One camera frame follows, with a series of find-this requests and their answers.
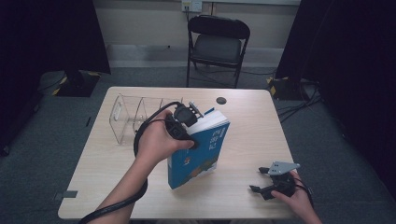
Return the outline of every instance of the chair backrest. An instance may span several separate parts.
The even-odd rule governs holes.
[[[246,40],[250,37],[250,29],[244,22],[209,15],[199,15],[191,18],[188,29],[189,33],[193,32],[203,35],[217,35]]]

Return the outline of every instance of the chair seat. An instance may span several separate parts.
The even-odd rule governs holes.
[[[222,36],[199,35],[191,58],[209,62],[221,62],[237,65],[242,43],[239,39]]]

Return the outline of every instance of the finger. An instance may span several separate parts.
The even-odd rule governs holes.
[[[297,172],[295,172],[295,171],[290,171],[290,174],[291,174],[294,178],[301,179],[300,176],[299,176],[299,175],[297,174]]]
[[[188,149],[194,146],[194,142],[191,140],[179,140],[177,141],[177,149]]]
[[[161,111],[161,113],[158,114],[155,119],[166,119],[166,116],[170,114],[172,114],[172,112],[168,109],[165,109],[164,111]]]
[[[290,198],[289,198],[288,196],[286,196],[286,195],[284,195],[283,193],[278,192],[278,191],[276,191],[276,190],[272,190],[272,191],[271,191],[271,194],[272,194],[274,197],[278,198],[280,201],[284,202],[284,203],[288,203],[288,202],[290,201]]]

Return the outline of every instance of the forearm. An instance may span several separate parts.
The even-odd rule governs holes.
[[[302,220],[306,224],[321,224],[322,223],[315,212],[309,214],[308,216],[302,217]]]
[[[152,169],[154,169],[154,166],[148,162],[135,160],[119,184],[110,192],[97,209],[118,203],[136,194],[143,186]],[[133,209],[134,203],[99,217],[90,223],[128,223]]]

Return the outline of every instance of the book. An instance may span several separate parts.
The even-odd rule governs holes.
[[[186,129],[198,142],[198,148],[181,149],[168,158],[168,183],[171,189],[216,169],[229,126],[230,121],[220,111],[211,109]]]

